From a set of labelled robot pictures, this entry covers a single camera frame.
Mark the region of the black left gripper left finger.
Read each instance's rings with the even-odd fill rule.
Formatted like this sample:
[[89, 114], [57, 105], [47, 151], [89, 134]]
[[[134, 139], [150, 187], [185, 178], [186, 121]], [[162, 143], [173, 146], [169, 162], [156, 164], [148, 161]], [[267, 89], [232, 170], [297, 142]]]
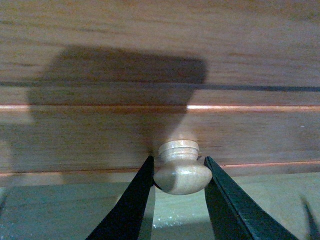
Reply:
[[154, 157], [148, 156], [88, 240], [150, 240], [155, 210]]

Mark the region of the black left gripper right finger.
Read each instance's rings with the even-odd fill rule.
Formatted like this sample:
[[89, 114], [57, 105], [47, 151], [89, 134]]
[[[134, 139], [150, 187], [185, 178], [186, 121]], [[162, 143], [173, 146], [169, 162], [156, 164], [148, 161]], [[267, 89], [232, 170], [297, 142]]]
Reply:
[[212, 179], [205, 202], [216, 240], [296, 240], [297, 237], [265, 212], [211, 157], [205, 166]]

